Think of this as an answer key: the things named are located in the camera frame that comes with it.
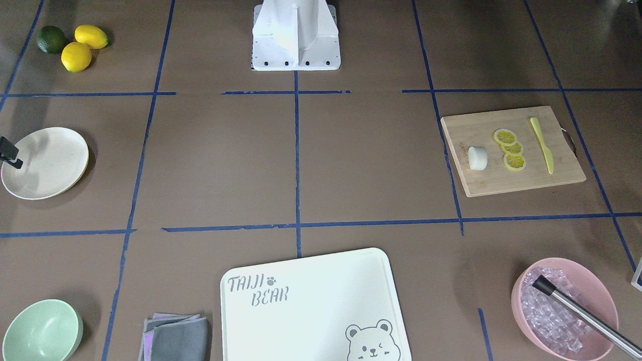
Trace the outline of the cream round plate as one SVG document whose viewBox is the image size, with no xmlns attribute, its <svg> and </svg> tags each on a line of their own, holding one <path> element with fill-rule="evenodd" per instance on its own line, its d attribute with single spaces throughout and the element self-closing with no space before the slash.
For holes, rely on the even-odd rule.
<svg viewBox="0 0 642 361">
<path fill-rule="evenodd" d="M 19 169 L 4 163 L 2 184 L 15 197 L 43 200 L 67 191 L 89 164 L 89 147 L 78 132 L 53 126 L 30 133 L 16 143 Z"/>
</svg>

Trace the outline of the white bear tray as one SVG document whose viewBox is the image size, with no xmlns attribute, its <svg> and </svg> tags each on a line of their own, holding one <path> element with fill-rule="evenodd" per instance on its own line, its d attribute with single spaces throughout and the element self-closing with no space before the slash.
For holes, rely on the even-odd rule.
<svg viewBox="0 0 642 361">
<path fill-rule="evenodd" d="M 231 269 L 220 295 L 224 360 L 411 360 L 381 249 Z"/>
</svg>

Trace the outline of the yellow lemon lower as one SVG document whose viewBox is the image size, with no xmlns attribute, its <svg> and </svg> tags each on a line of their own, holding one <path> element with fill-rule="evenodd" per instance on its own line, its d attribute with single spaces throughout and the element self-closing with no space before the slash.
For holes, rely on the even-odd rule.
<svg viewBox="0 0 642 361">
<path fill-rule="evenodd" d="M 61 53 L 61 62 L 70 73 L 85 70 L 92 61 L 92 52 L 87 44 L 73 42 L 66 45 Z"/>
</svg>

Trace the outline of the yellow lemon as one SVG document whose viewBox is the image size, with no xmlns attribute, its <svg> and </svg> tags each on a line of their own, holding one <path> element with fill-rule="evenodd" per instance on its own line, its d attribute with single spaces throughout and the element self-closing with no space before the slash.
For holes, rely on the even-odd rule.
<svg viewBox="0 0 642 361">
<path fill-rule="evenodd" d="M 92 61 L 92 52 L 87 44 L 73 42 L 66 45 L 61 53 L 61 62 L 70 73 L 85 70 Z"/>
<path fill-rule="evenodd" d="M 94 50 L 103 49 L 109 44 L 107 34 L 101 28 L 89 24 L 79 25 L 74 30 L 74 39 Z"/>
</svg>

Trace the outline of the green lime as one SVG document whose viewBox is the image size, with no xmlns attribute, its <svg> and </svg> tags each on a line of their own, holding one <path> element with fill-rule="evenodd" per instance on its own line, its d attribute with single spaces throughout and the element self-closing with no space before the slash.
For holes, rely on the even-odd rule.
<svg viewBox="0 0 642 361">
<path fill-rule="evenodd" d="M 42 27 L 37 35 L 37 46 L 47 54 L 60 54 L 69 44 L 66 35 L 59 27 Z"/>
</svg>

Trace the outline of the yellow lemon upper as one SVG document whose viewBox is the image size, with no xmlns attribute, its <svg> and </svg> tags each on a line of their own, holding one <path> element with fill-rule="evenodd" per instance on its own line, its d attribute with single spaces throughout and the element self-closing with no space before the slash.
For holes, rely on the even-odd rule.
<svg viewBox="0 0 642 361">
<path fill-rule="evenodd" d="M 79 25 L 74 30 L 74 39 L 94 50 L 103 49 L 109 44 L 107 34 L 101 28 L 89 24 Z"/>
</svg>

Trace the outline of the mint green bowl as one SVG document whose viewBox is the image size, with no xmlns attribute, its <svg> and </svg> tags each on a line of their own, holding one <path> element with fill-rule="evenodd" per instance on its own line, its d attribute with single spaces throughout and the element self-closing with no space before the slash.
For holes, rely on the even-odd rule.
<svg viewBox="0 0 642 361">
<path fill-rule="evenodd" d="M 2 343 L 5 360 L 68 360 L 83 337 L 83 320 L 59 299 L 35 302 L 10 323 Z"/>
</svg>

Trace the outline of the grey folded cloth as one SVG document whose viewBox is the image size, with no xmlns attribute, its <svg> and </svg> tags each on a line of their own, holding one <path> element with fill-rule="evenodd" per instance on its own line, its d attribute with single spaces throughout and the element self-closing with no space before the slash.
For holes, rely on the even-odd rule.
<svg viewBox="0 0 642 361">
<path fill-rule="evenodd" d="M 143 322 L 138 360 L 204 360 L 208 328 L 200 314 L 154 313 Z"/>
</svg>

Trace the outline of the bamboo cutting board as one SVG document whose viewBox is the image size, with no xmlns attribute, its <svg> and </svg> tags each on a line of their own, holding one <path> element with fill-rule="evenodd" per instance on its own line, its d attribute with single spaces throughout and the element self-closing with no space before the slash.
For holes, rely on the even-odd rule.
<svg viewBox="0 0 642 361">
<path fill-rule="evenodd" d="M 539 119 L 544 139 L 553 154 L 554 174 L 548 174 L 530 117 Z M 445 116 L 441 123 L 468 197 L 556 187 L 586 179 L 550 106 Z M 523 171 L 510 171 L 504 166 L 504 153 L 493 139 L 493 133 L 500 128 L 512 130 L 522 144 L 523 158 L 527 162 Z M 488 151 L 489 161 L 485 170 L 469 168 L 467 152 L 471 146 L 481 146 Z"/>
</svg>

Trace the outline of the lemon slice top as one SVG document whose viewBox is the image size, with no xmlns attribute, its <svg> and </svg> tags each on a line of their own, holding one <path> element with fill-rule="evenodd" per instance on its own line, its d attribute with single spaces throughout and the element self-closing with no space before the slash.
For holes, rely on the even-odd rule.
<svg viewBox="0 0 642 361">
<path fill-rule="evenodd" d="M 500 146 L 512 146 L 518 141 L 516 134 L 509 129 L 500 128 L 493 133 L 493 139 Z"/>
</svg>

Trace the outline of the lemon slice bottom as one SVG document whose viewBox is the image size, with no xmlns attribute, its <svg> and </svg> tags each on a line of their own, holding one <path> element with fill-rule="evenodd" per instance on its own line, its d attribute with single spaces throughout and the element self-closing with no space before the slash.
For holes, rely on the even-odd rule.
<svg viewBox="0 0 642 361">
<path fill-rule="evenodd" d="M 504 154 L 504 166 L 510 171 L 523 171 L 527 166 L 527 162 L 522 155 Z"/>
</svg>

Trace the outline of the yellow plastic knife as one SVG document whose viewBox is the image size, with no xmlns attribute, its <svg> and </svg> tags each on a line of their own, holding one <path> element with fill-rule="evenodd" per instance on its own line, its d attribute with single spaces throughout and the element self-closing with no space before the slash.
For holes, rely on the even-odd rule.
<svg viewBox="0 0 642 361">
<path fill-rule="evenodd" d="M 546 163 L 548 174 L 554 174 L 555 165 L 554 165 L 553 154 L 546 144 L 546 141 L 543 136 L 543 131 L 539 123 L 539 119 L 537 119 L 536 117 L 530 117 L 529 121 L 531 123 L 534 133 L 536 134 L 536 138 L 537 138 L 537 141 L 539 142 L 541 151 L 543 152 L 544 162 Z"/>
</svg>

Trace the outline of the metal black-tipped stirrer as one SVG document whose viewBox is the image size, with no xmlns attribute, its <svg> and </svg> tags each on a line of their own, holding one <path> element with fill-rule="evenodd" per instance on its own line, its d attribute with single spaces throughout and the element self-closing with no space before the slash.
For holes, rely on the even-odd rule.
<svg viewBox="0 0 642 361">
<path fill-rule="evenodd" d="M 554 299 L 557 303 L 564 306 L 566 310 L 574 313 L 576 317 L 589 324 L 590 327 L 607 338 L 607 340 L 612 344 L 619 347 L 619 349 L 628 354 L 628 356 L 635 360 L 641 359 L 641 349 L 638 345 L 628 340 L 628 338 L 619 333 L 614 329 L 614 327 L 611 327 L 607 323 L 603 322 L 603 320 L 596 317 L 596 315 L 584 308 L 584 306 L 581 306 L 578 302 L 571 299 L 569 295 L 561 292 L 551 281 L 546 279 L 546 277 L 538 276 L 531 286 L 539 290 L 539 292 L 542 292 L 548 297 Z"/>
</svg>

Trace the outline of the pink bowl with ice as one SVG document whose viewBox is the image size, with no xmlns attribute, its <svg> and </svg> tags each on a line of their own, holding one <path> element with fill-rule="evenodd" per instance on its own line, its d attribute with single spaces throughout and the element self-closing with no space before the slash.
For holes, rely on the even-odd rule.
<svg viewBox="0 0 642 361">
<path fill-rule="evenodd" d="M 580 263 L 565 258 L 553 257 L 544 258 L 528 267 L 524 267 L 512 286 L 512 317 L 520 328 L 522 336 L 527 338 L 533 346 L 546 352 L 555 360 L 604 360 L 612 352 L 614 345 L 598 331 L 592 330 L 579 338 L 582 348 L 578 352 L 568 351 L 566 354 L 561 355 L 550 349 L 544 343 L 543 337 L 539 336 L 528 324 L 527 317 L 522 309 L 524 290 L 531 289 L 539 295 L 543 295 L 543 293 L 525 282 L 524 279 L 529 273 L 540 269 L 562 270 L 579 296 L 576 302 L 596 317 L 601 318 L 609 326 L 614 329 L 619 328 L 616 305 L 602 281 Z"/>
</svg>

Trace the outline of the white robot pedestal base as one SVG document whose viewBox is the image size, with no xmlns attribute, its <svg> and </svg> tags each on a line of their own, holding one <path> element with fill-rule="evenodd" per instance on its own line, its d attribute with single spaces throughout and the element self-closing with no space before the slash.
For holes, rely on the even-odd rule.
<svg viewBox="0 0 642 361">
<path fill-rule="evenodd" d="M 264 1 L 254 8 L 255 71 L 331 71 L 341 66 L 337 10 L 326 1 Z"/>
</svg>

